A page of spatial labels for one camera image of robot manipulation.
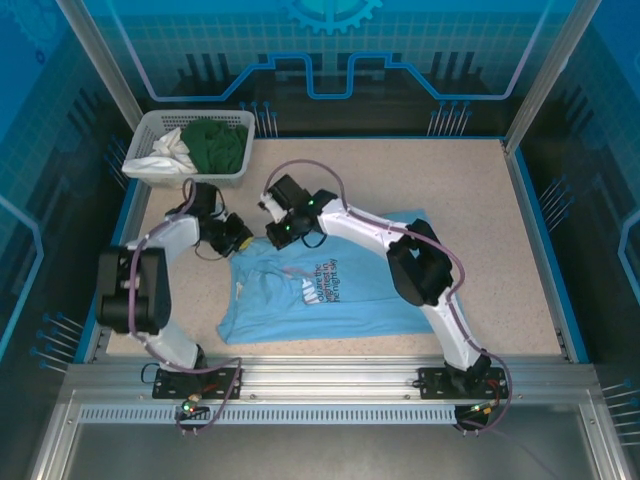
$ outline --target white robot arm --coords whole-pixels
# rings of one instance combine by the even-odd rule
[[[237,215],[226,212],[214,215],[215,192],[212,197],[206,186],[198,185],[198,189],[200,199],[187,214],[172,219],[175,211],[168,212],[168,220],[162,228],[154,229],[153,234],[103,252],[98,276],[99,323],[118,333],[130,333],[128,273],[132,253],[144,242],[135,286],[136,338],[163,360],[161,368],[185,374],[206,365],[206,358],[202,349],[170,320],[168,265],[203,239],[227,256],[246,246],[252,237]],[[439,244],[426,222],[416,220],[411,225],[390,222],[351,207],[325,190],[311,196],[288,175],[261,196],[259,205],[273,217],[273,222],[267,225],[267,236],[277,248],[284,248],[315,230],[345,238],[386,257],[398,294],[424,313],[442,346],[449,384],[461,395],[477,390],[491,360],[478,347],[456,297],[450,294],[453,278],[449,258],[416,241],[412,238],[415,235],[407,235],[413,232]]]
[[[365,223],[363,220],[354,216],[354,214],[358,215],[358,217],[368,217],[377,223],[385,223],[389,225],[389,227],[395,226],[402,229],[408,227],[407,224],[390,222],[353,207],[350,207],[349,211],[346,211],[342,202],[338,199],[331,200],[322,209],[322,214],[318,216],[318,223],[322,231],[327,235],[334,235],[350,240],[386,258],[387,252],[390,250],[390,245],[399,242],[403,235],[390,229],[376,227],[371,223]],[[442,346],[445,361],[458,370],[466,371],[468,368],[473,367],[480,353],[470,346],[468,340],[464,338],[455,320],[452,318],[451,310],[446,302],[446,295],[449,292],[449,288],[450,287],[445,288],[440,294],[436,305],[431,306],[424,304],[420,305],[419,308],[431,324]],[[455,296],[453,297],[453,302],[458,311],[458,317],[465,323],[464,327],[467,329],[467,332],[470,332]]]
[[[417,306],[431,324],[455,389],[461,394],[470,392],[486,376],[491,360],[478,347],[457,298],[450,294],[451,261],[440,250],[412,238],[416,235],[407,235],[427,237],[439,245],[426,222],[391,222],[354,208],[325,190],[311,196],[288,175],[262,194],[260,206],[273,217],[267,225],[267,236],[277,248],[318,231],[385,257],[398,294]]]

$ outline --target black mount plate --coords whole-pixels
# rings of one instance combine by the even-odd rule
[[[418,380],[413,386],[420,389],[422,400],[494,400],[496,391],[489,385],[489,380],[498,382],[500,398],[506,399],[509,395],[504,370],[499,367],[491,367],[476,389],[469,394],[463,394],[455,388],[449,379],[447,370],[442,368],[419,368]]]
[[[167,372],[161,368],[156,372],[151,396],[162,400],[185,400],[189,395],[202,393],[205,400],[222,400],[229,389],[235,368],[221,368],[215,372],[202,375],[190,375],[180,372]],[[238,375],[236,387],[231,392],[230,400],[240,398],[242,373]]]

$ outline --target speckled tabletop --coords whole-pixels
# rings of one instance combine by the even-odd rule
[[[349,203],[376,214],[424,209],[440,241],[463,261],[460,290],[476,338],[496,353],[553,355],[560,349],[518,203],[497,140],[290,139],[256,140],[238,189],[225,189],[230,211],[256,235],[270,221],[257,206],[274,167],[311,158],[343,178]],[[304,165],[287,170],[304,188],[336,190],[324,171]],[[151,192],[141,232],[182,201],[179,190]],[[217,256],[208,245],[203,255]],[[216,327],[230,296],[227,260],[206,262],[192,251],[170,267],[172,317],[211,354],[421,355],[441,353],[433,334],[342,340],[226,345]],[[144,353],[133,340],[111,335],[107,353]]]

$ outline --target light blue shirt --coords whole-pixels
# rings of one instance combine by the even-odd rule
[[[426,220],[422,210],[386,215]],[[322,235],[309,234],[309,245]],[[255,239],[231,259],[231,302],[218,331],[228,344],[432,333],[398,296],[386,258],[338,237],[276,250]]]

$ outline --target laundry basket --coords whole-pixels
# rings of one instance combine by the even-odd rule
[[[242,176],[247,171],[251,160],[251,148],[255,137],[255,117],[251,112],[244,110],[154,110],[147,113],[136,132],[133,135],[131,146],[127,152],[127,160],[143,158],[153,150],[153,142],[171,130],[186,127],[189,123],[200,118],[222,120],[227,122],[230,128],[236,125],[244,125],[249,130],[247,145],[244,149],[242,168],[229,175],[200,175],[200,174],[164,174],[164,173],[135,173],[127,174],[131,178],[138,178],[151,187],[178,188],[185,179],[191,177],[197,182],[211,183],[217,187],[237,187],[242,181]]]

